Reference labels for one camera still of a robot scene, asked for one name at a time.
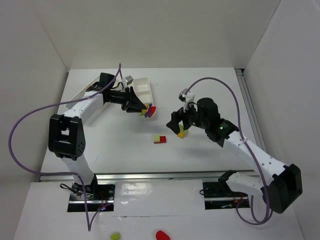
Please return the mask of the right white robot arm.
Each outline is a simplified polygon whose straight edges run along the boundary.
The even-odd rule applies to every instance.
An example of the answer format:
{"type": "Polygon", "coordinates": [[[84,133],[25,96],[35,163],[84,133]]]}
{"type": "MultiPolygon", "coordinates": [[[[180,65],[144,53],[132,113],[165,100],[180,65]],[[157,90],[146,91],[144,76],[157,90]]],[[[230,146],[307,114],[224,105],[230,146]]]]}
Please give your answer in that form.
{"type": "Polygon", "coordinates": [[[171,120],[166,124],[169,129],[178,136],[190,127],[203,129],[212,142],[243,160],[260,175],[255,178],[228,170],[218,180],[221,189],[261,197],[277,214],[282,214],[302,194],[300,168],[295,164],[285,165],[241,135],[236,125],[220,116],[218,106],[211,98],[194,102],[194,97],[183,94],[179,99],[184,106],[171,114],[171,120]]]}

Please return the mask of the lime lego foreground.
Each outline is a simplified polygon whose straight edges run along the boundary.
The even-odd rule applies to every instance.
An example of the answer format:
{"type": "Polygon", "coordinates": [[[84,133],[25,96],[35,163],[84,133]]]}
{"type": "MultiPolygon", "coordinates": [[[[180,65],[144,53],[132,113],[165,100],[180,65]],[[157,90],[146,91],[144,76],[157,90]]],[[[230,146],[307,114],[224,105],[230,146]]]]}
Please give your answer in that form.
{"type": "Polygon", "coordinates": [[[110,240],[120,240],[121,236],[119,232],[115,232],[110,236],[110,240]]]}

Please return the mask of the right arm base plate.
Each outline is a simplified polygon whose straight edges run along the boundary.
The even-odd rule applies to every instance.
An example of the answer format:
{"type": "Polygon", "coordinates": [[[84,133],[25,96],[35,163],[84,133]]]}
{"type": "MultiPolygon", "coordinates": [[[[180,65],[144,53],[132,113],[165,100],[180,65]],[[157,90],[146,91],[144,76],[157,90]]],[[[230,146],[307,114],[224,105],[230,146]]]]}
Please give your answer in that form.
{"type": "Polygon", "coordinates": [[[199,194],[204,197],[205,210],[226,210],[239,208],[249,208],[248,195],[242,192],[227,191],[224,193],[218,182],[203,182],[199,194]]]}

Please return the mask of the red yellow purple lego stack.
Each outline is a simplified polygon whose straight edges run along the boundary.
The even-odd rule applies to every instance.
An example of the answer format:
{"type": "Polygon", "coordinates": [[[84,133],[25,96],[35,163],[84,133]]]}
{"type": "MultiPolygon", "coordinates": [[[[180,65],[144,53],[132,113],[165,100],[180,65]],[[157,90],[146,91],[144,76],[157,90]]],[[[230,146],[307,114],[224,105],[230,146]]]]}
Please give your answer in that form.
{"type": "Polygon", "coordinates": [[[143,109],[139,115],[145,118],[151,118],[156,112],[156,108],[152,103],[146,104],[146,109],[143,109]]]}

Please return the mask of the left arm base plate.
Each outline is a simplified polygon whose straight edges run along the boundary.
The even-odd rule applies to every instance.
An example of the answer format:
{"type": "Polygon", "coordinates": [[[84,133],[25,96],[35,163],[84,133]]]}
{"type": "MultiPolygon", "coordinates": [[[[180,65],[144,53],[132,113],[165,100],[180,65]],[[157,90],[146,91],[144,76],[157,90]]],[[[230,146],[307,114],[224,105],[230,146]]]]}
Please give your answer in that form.
{"type": "MultiPolygon", "coordinates": [[[[77,186],[72,187],[61,183],[60,188],[68,190],[69,201],[67,212],[79,213],[85,212],[84,192],[77,186]]],[[[115,184],[98,184],[95,193],[86,192],[88,212],[113,212],[114,211],[114,198],[115,198],[115,184]]]]}

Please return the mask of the white compartment tray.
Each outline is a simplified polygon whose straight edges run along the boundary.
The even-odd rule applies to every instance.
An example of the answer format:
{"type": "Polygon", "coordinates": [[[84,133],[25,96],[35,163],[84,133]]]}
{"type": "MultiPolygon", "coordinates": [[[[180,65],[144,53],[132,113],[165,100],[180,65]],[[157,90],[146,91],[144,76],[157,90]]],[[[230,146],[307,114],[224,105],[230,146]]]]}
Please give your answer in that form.
{"type": "Polygon", "coordinates": [[[142,103],[145,105],[152,103],[155,107],[155,102],[152,95],[151,85],[148,80],[148,78],[135,78],[132,83],[132,87],[134,89],[134,92],[136,93],[137,97],[141,100],[142,103]]]}
{"type": "Polygon", "coordinates": [[[99,80],[100,77],[96,77],[72,99],[72,101],[83,99],[82,101],[66,104],[67,110],[63,112],[63,115],[69,118],[79,117],[83,125],[93,122],[110,105],[109,102],[104,103],[102,94],[90,98],[96,92],[87,91],[87,89],[99,80]]]}

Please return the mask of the lime and yellow lego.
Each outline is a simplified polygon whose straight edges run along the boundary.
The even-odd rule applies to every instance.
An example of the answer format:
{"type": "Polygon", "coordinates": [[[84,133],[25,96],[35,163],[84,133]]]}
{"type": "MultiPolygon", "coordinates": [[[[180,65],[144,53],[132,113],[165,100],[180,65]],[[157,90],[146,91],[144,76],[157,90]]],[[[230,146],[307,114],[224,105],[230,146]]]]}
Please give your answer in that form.
{"type": "Polygon", "coordinates": [[[177,134],[177,136],[179,138],[183,139],[187,132],[188,132],[188,130],[185,129],[183,125],[179,125],[179,133],[177,134]]]}

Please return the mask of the left white compartment tray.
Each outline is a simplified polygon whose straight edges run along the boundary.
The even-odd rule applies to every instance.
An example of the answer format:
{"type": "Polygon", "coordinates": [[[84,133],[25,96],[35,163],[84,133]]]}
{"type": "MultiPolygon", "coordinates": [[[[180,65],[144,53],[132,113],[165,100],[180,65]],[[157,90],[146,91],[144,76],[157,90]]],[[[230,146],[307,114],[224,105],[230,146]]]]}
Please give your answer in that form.
{"type": "Polygon", "coordinates": [[[63,112],[63,115],[69,118],[79,117],[83,125],[93,122],[110,105],[109,102],[104,103],[102,94],[90,98],[96,92],[87,91],[87,89],[99,80],[100,77],[96,77],[72,99],[72,101],[83,99],[82,101],[66,104],[67,110],[63,112]]]}

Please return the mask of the lime and red lego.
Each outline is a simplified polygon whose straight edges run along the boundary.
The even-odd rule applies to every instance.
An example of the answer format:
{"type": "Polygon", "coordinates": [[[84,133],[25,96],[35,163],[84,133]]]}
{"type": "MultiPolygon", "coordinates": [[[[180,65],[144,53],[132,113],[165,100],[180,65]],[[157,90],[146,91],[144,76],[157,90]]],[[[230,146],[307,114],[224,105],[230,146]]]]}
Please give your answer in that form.
{"type": "Polygon", "coordinates": [[[154,144],[163,144],[167,142],[167,138],[164,135],[154,135],[153,136],[153,143],[154,144]]]}

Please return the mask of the red oval lego foreground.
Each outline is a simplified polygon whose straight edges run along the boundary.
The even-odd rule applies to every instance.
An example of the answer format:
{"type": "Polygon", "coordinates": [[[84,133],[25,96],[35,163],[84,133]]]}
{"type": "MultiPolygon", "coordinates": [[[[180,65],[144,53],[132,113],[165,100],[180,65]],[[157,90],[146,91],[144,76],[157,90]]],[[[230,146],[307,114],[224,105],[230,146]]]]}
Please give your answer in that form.
{"type": "Polygon", "coordinates": [[[171,240],[170,236],[162,230],[159,230],[155,234],[156,240],[171,240]]]}

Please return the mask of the centre white compartment tray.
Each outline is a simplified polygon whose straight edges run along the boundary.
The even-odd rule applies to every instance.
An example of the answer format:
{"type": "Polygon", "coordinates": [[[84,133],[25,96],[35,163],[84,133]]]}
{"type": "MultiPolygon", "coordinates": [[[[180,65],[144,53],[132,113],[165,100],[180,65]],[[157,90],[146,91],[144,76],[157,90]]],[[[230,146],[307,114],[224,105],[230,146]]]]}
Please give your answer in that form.
{"type": "Polygon", "coordinates": [[[132,83],[132,87],[134,89],[134,92],[136,93],[137,97],[141,100],[142,103],[145,105],[152,103],[155,107],[155,102],[152,95],[151,85],[148,80],[148,78],[135,78],[132,83]]]}

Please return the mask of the front aluminium rail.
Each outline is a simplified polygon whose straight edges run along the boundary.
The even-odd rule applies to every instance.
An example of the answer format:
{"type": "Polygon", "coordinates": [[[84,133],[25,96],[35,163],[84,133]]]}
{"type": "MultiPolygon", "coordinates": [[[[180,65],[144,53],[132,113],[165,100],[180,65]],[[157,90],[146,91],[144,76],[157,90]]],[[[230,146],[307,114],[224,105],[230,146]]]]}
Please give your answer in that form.
{"type": "MultiPolygon", "coordinates": [[[[256,177],[254,171],[239,171],[246,176],[256,177]]],[[[152,180],[191,180],[191,179],[217,179],[222,176],[224,171],[194,171],[194,172],[156,172],[156,173],[115,173],[115,174],[98,174],[96,173],[99,182],[115,182],[115,181],[152,181],[152,180]]],[[[41,176],[40,182],[66,182],[72,181],[70,175],[61,176],[41,176]]]]}

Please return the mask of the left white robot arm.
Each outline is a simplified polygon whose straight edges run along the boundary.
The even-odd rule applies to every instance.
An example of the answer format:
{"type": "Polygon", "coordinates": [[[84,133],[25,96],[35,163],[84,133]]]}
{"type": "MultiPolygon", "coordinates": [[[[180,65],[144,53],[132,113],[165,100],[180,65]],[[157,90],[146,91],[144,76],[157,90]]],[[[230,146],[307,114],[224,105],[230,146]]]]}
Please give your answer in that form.
{"type": "Polygon", "coordinates": [[[83,97],[83,101],[77,102],[63,114],[54,114],[50,117],[48,149],[66,164],[70,172],[76,173],[73,177],[75,189],[82,192],[84,185],[86,193],[94,196],[98,180],[84,155],[86,148],[84,125],[106,103],[119,104],[121,109],[128,113],[141,113],[147,107],[137,97],[132,87],[118,91],[91,86],[83,97]]]}

